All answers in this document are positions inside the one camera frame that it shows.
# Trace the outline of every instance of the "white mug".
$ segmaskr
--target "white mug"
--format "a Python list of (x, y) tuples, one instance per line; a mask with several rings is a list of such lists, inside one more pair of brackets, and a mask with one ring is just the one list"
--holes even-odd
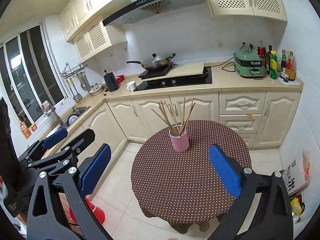
[(127, 90), (129, 91), (133, 91), (137, 88), (136, 86), (136, 82), (135, 81), (130, 81), (128, 84), (127, 84)]

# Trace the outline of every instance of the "blue gripper pad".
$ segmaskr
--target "blue gripper pad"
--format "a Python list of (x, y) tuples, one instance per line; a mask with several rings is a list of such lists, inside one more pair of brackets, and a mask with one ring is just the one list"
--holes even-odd
[(88, 164), (83, 174), (80, 174), (80, 196), (82, 198), (93, 192), (104, 170), (110, 162), (110, 146), (104, 143), (94, 157), (86, 158), (84, 162), (87, 159), (91, 159), (91, 162)]
[(209, 159), (227, 192), (238, 198), (241, 192), (240, 179), (217, 146), (209, 148)]
[(64, 138), (68, 136), (68, 131), (65, 128), (60, 129), (54, 134), (50, 135), (48, 138), (44, 139), (42, 144), (42, 149), (49, 150), (57, 143), (61, 142)]

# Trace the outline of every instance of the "round table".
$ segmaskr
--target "round table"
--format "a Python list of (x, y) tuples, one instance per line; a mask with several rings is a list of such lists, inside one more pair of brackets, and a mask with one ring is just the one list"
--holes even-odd
[(243, 168), (251, 168), (245, 142), (225, 125), (194, 120), (187, 132), (190, 146), (182, 153), (173, 149), (168, 127), (157, 132), (140, 148), (131, 172), (132, 190), (143, 213), (166, 220), (182, 234), (194, 223), (207, 230), (207, 222), (235, 200), (211, 165), (210, 146), (218, 144)]

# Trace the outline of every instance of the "range hood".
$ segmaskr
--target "range hood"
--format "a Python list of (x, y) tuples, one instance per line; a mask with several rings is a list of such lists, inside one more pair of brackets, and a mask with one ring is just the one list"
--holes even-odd
[(130, 0), (131, 4), (103, 20), (103, 25), (130, 24), (155, 14), (201, 4), (205, 0)]

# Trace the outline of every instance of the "wok handle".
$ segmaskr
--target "wok handle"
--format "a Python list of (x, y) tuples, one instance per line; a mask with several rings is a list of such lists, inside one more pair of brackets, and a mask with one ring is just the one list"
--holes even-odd
[(172, 54), (172, 56), (169, 57), (169, 60), (172, 60), (175, 57), (175, 53)]
[(127, 63), (136, 63), (136, 64), (141, 64), (141, 61), (127, 61)]

